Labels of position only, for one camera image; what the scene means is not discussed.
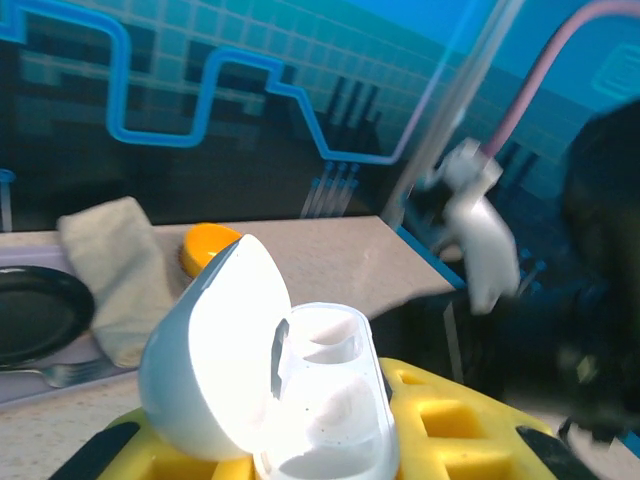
blue sky background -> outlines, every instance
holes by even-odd
[[[455,49],[468,53],[494,0],[348,0],[381,17],[446,45],[471,2],[476,13]],[[494,65],[524,78],[554,31],[586,0],[527,0],[505,40]],[[583,28],[569,41],[545,79],[544,87],[581,105],[601,110],[619,99],[595,91],[592,80],[609,54],[620,43],[640,45],[640,21],[603,18]]]

orange lid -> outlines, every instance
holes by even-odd
[[[180,255],[182,268],[190,277],[197,277],[213,257],[240,237],[241,233],[215,223],[191,227],[184,237]]]

pink cable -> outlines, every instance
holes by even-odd
[[[571,36],[584,24],[607,15],[640,18],[640,2],[635,0],[600,0],[585,5],[569,17],[545,45],[535,65],[529,71],[518,96],[507,110],[491,140],[482,145],[481,149],[485,155],[493,157],[504,146],[527,110],[531,99],[540,88],[540,84],[551,65]]]

yellow tray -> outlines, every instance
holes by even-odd
[[[551,434],[544,423],[406,363],[380,364],[393,391],[397,480],[555,480],[515,430],[524,425]],[[194,460],[162,442],[141,409],[110,427],[125,422],[140,430],[99,480],[255,480],[250,457],[219,464]]]

blue line pattern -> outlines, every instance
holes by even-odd
[[[130,130],[125,127],[125,117],[131,63],[131,39],[120,22],[104,13],[57,0],[5,0],[2,2],[2,6],[3,22],[0,23],[0,39],[5,41],[26,44],[27,13],[81,25],[109,35],[111,59],[106,126],[109,133],[123,143],[174,148],[191,148],[199,145],[207,131],[220,69],[224,63],[234,62],[266,70],[269,72],[266,82],[267,92],[290,97],[297,101],[323,159],[377,165],[390,165],[397,160],[397,156],[394,155],[372,155],[330,149],[307,92],[303,88],[281,82],[285,68],[284,62],[233,47],[217,48],[207,57],[193,124],[189,133],[182,135]]]
[[[631,451],[631,453],[640,458],[640,436],[631,432],[620,440]]]

